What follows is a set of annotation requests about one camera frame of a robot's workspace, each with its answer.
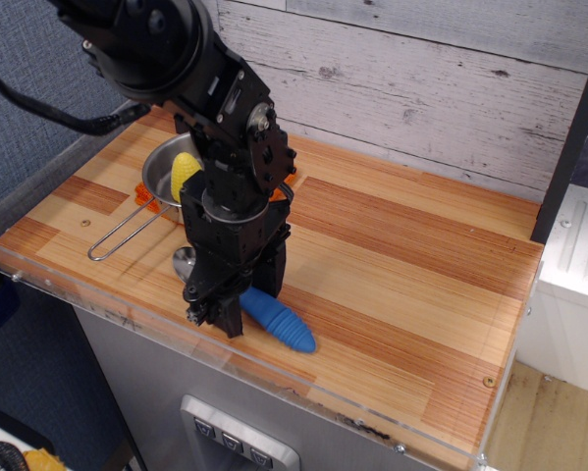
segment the wood plank wall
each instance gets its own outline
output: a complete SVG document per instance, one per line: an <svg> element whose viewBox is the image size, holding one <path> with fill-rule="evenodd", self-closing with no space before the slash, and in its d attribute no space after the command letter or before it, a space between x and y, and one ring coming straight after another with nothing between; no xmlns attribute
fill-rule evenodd
<svg viewBox="0 0 588 471"><path fill-rule="evenodd" d="M541 201L588 74L588 0L207 0L286 131Z"/></svg>

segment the wooden cutting board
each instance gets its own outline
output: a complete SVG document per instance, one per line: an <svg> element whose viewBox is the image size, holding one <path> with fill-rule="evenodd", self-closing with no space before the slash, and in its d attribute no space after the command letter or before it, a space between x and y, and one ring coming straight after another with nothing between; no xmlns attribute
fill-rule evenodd
<svg viewBox="0 0 588 471"><path fill-rule="evenodd" d="M292 136L280 299L316 337L317 352L301 354L247 317L233 340L186 320L171 263L187 244L180 225L159 219L107 260L87 258L136 208L144 160L174 135L160 110L129 127L0 238L2 268L173 348L221 357L374 440L468 468L542 253L529 240L538 204Z"/></svg>

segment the orange object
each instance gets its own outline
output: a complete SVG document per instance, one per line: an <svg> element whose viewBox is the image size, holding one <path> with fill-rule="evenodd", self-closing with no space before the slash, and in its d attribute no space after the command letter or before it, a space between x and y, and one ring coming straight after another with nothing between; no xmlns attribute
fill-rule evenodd
<svg viewBox="0 0 588 471"><path fill-rule="evenodd" d="M287 175L287 178L285 179L284 183L291 185L292 182L295 180L295 175L296 174L289 174ZM272 197L270 198L270 201L278 201L280 199L285 199L285 196L283 195L283 192L280 191L279 189L275 189L274 190L274 194L272 195Z"/></svg>
<svg viewBox="0 0 588 471"><path fill-rule="evenodd" d="M134 202L138 206L145 204L147 200L152 197L152 193L149 192L149 190L145 187L145 183L143 182L139 183L134 191L136 191L136 198L134 199ZM147 205L147 209L153 211L154 213L159 213L160 206L158 205L158 201L154 199L154 201Z"/></svg>

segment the stainless steel pot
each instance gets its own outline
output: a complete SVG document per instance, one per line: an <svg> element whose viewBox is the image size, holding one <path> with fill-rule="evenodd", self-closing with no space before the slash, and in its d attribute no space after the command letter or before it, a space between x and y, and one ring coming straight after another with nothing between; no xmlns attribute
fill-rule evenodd
<svg viewBox="0 0 588 471"><path fill-rule="evenodd" d="M175 211L176 215L173 219L178 221L180 219L180 207L181 204L177 203L174 198L172 197L172 185L171 185L171 178L172 178L172 166L174 164L174 159L176 156L181 152L188 152L193 157L197 159L197 161L202 165L202 161L199 158L199 154L197 152L197 148L191 139L190 134L184 133L177 135L176 137L164 142L163 144L159 145L154 149L154 151L147 157L147 160L143 164L143 171L142 171L142 178L145 187L150 192L152 197L145 201L142 205L140 205L133 213L130 214L126 219L124 219L121 223L119 223L114 229L112 229L107 235L97 241L89 250L88 250L88 258L91 260L98 262L100 260L105 260L113 253L115 253L120 247L122 247L126 242L140 233L143 229L153 223L156 219L161 217L163 214L167 213L168 211L172 210ZM128 221L130 221L134 216L140 213L144 208L146 208L150 203L153 201L158 201L161 206L160 212L152 216L149 220L143 223L138 229L136 229L133 233L128 235L124 238L121 242L115 245L113 248L108 250L106 253L100 256L94 256L93 251L102 244L108 237L116 233L120 228L122 228Z"/></svg>

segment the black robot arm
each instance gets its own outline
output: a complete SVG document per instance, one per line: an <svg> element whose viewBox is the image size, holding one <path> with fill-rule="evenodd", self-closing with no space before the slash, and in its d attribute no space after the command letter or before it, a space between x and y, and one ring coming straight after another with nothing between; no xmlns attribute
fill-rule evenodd
<svg viewBox="0 0 588 471"><path fill-rule="evenodd" d="M181 191L195 266L188 317L241 334L239 296L278 295L295 152L276 124L270 90L213 30L199 0L49 0L84 38L91 64L123 95L173 114L204 170ZM269 202L276 188L285 200Z"/></svg>

